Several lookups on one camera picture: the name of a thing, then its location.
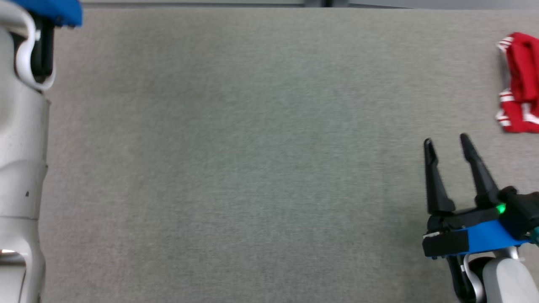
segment gray fabric surface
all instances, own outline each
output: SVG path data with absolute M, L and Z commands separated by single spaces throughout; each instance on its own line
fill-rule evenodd
M 494 44 L 538 17 L 87 10 L 47 93 L 45 300 L 456 302 L 421 249 L 422 143 L 460 208 L 460 132 L 500 186 L 539 189 L 539 137 L 494 120 Z

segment blue plastic part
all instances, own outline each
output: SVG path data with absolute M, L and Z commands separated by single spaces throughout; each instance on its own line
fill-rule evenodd
M 461 254 L 493 251 L 531 242 L 530 239 L 515 240 L 498 220 L 483 222 L 464 230 L 468 231 L 469 251 Z
M 54 20 L 57 26 L 82 26 L 78 0 L 12 0 L 26 10 Z

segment folded red garment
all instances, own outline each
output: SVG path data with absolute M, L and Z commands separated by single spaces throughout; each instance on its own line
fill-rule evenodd
M 506 89 L 496 119 L 510 133 L 539 133 L 539 39 L 516 32 L 497 47 Z

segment green light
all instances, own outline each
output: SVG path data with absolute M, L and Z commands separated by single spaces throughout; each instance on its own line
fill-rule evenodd
M 503 214 L 506 207 L 505 207 L 505 204 L 500 204 L 500 205 L 496 206 L 496 208 L 498 209 L 498 212 L 500 212 L 500 214 Z

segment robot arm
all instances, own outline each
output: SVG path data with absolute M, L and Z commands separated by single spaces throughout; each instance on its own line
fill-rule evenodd
M 539 193 L 518 195 L 513 187 L 499 190 L 466 134 L 460 135 L 477 196 L 476 207 L 456 211 L 438 171 L 432 140 L 425 149 L 427 209 L 431 215 L 423 236 L 425 256 L 447 260 L 453 288 L 463 303 L 539 302 L 539 292 L 517 248 L 536 243 L 539 235 Z M 470 261 L 476 253 L 494 257 Z
M 54 28 L 81 20 L 77 0 L 0 0 L 0 302 L 40 302 L 49 121 L 43 91 L 54 82 Z

